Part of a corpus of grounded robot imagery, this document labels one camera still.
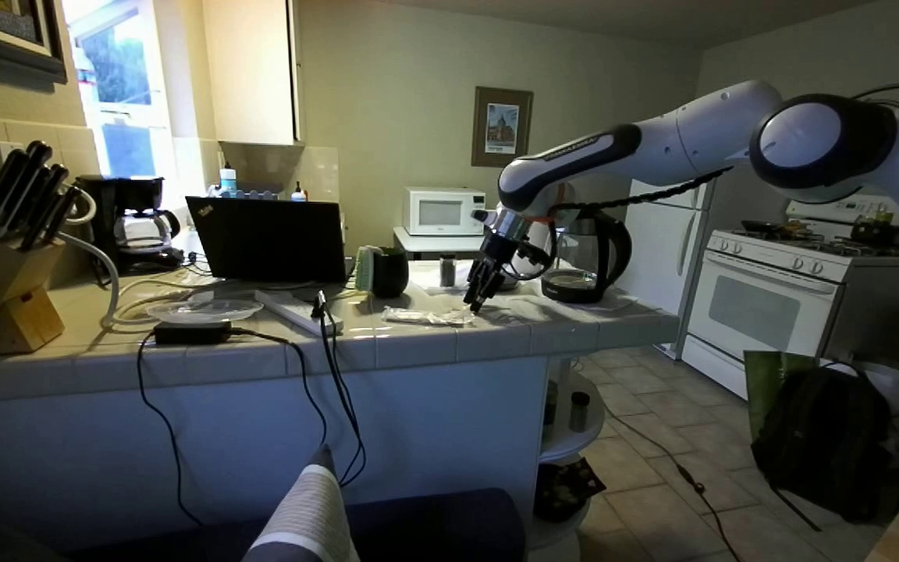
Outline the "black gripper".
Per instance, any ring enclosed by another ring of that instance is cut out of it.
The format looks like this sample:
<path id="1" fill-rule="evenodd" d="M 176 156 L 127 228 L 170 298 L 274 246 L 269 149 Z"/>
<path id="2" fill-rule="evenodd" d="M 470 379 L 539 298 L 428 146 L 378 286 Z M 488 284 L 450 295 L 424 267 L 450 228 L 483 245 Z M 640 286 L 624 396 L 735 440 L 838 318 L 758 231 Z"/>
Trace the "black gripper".
<path id="1" fill-rule="evenodd" d="M 483 245 L 476 249 L 466 286 L 466 303 L 470 313 L 481 313 L 481 307 L 498 295 L 502 282 L 518 274 L 511 260 L 518 246 L 528 239 L 528 231 L 530 218 L 504 206 L 496 206 L 483 218 Z"/>

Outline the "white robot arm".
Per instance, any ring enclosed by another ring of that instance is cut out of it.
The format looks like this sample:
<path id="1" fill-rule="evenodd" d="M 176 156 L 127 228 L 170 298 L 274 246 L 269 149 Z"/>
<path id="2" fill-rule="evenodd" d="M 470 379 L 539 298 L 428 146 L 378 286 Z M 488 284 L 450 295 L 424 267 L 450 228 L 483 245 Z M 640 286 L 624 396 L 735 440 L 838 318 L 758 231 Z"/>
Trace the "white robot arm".
<path id="1" fill-rule="evenodd" d="M 766 82 L 740 82 L 511 160 L 496 177 L 498 206 L 483 223 L 466 303 L 481 310 L 498 289 L 528 228 L 559 209 L 552 190 L 564 177 L 613 169 L 617 177 L 694 186 L 734 166 L 748 166 L 799 202 L 833 202 L 871 184 L 899 206 L 899 82 L 792 100 Z"/>

